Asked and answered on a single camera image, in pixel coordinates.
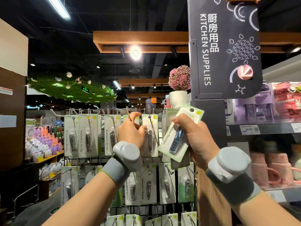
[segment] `pink circle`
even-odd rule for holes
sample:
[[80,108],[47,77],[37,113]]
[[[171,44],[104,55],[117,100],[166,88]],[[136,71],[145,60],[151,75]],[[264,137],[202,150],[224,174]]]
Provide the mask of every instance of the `pink circle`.
[[237,74],[242,80],[249,80],[253,77],[253,69],[249,65],[241,65],[237,70]]

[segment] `brown wall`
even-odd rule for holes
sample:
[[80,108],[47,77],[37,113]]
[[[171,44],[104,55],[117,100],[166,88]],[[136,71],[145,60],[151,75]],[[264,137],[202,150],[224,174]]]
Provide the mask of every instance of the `brown wall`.
[[0,171],[23,162],[25,127],[25,76],[0,67],[0,86],[13,90],[13,95],[0,93],[0,115],[16,115],[16,128],[0,128]]

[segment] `mug handle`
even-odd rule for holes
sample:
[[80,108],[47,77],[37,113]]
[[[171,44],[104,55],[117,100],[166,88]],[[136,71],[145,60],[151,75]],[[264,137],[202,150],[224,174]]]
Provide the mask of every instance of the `mug handle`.
[[[295,171],[298,171],[298,172],[301,172],[301,170],[300,169],[298,169],[298,168],[295,168],[295,167],[292,167],[292,170],[295,170]],[[301,184],[301,181],[294,181],[295,183],[297,183],[297,184]]]
[[278,177],[277,181],[269,181],[269,185],[271,185],[271,186],[279,185],[279,183],[282,179],[280,173],[277,170],[275,170],[273,168],[269,168],[269,167],[268,167],[268,171],[271,171],[275,177]]

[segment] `black ceiling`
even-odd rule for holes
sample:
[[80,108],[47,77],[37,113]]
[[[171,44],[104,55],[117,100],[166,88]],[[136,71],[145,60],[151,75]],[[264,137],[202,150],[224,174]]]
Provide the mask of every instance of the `black ceiling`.
[[[100,31],[188,31],[187,0],[61,0],[71,20],[64,20],[48,0],[0,0],[0,18],[29,38],[30,72],[88,75],[114,88],[119,78],[166,78],[171,69],[189,65],[188,54],[144,54],[139,62],[126,54],[101,54],[92,40]],[[262,32],[301,32],[301,0],[261,0]],[[262,68],[279,63],[285,54],[262,54]],[[154,91],[170,91],[159,87]],[[118,93],[125,98],[130,89]],[[149,87],[137,88],[141,93]]]

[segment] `potted plant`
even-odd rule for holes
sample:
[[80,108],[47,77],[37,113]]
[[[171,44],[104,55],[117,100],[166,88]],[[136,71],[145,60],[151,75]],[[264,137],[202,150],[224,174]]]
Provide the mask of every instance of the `potted plant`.
[[187,90],[190,89],[190,68],[182,65],[169,73],[168,84],[175,91],[169,93],[170,104],[173,108],[187,103]]

